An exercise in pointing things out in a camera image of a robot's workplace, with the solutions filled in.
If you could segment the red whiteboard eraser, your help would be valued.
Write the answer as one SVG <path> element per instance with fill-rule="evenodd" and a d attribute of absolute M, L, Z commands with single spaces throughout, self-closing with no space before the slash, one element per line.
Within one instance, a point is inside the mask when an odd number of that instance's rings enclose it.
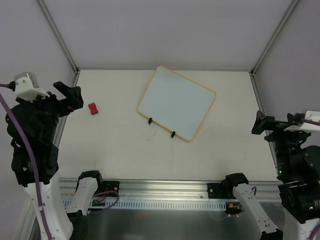
<path fill-rule="evenodd" d="M 94 102 L 88 104 L 91 115 L 96 115 L 99 113 L 99 110 Z"/>

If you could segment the yellow framed whiteboard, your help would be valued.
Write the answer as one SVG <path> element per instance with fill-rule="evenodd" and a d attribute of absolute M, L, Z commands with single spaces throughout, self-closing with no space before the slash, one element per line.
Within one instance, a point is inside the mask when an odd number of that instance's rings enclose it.
<path fill-rule="evenodd" d="M 159 65 L 138 104 L 148 120 L 184 141 L 191 142 L 210 112 L 214 90 L 165 66 Z"/>

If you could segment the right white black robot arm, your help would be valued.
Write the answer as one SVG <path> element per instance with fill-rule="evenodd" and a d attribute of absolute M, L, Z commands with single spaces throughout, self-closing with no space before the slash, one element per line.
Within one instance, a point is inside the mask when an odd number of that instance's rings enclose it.
<path fill-rule="evenodd" d="M 243 173 L 226 175 L 221 182 L 224 194 L 236 198 L 249 216 L 262 240 L 313 240 L 320 232 L 320 148 L 302 148 L 313 132 L 320 130 L 317 111 L 287 114 L 278 121 L 257 111 L 251 133 L 270 133 L 265 141 L 273 143 L 284 229 L 281 230 L 266 214 L 252 186 Z"/>

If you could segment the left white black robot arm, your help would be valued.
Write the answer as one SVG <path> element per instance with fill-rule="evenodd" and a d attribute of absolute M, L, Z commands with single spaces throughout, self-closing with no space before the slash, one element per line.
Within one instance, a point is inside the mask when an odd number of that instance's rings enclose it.
<path fill-rule="evenodd" d="M 7 133 L 11 136 L 13 158 L 11 169 L 34 207 L 43 240 L 83 240 L 88 234 L 88 211 L 93 196 L 104 191 L 98 170 L 84 171 L 77 180 L 75 194 L 65 207 L 60 189 L 58 154 L 54 137 L 59 119 L 84 106 L 81 88 L 58 81 L 54 87 L 63 99 L 28 86 L 18 92 L 20 83 L 6 85 L 16 93 L 17 105 L 6 111 Z"/>

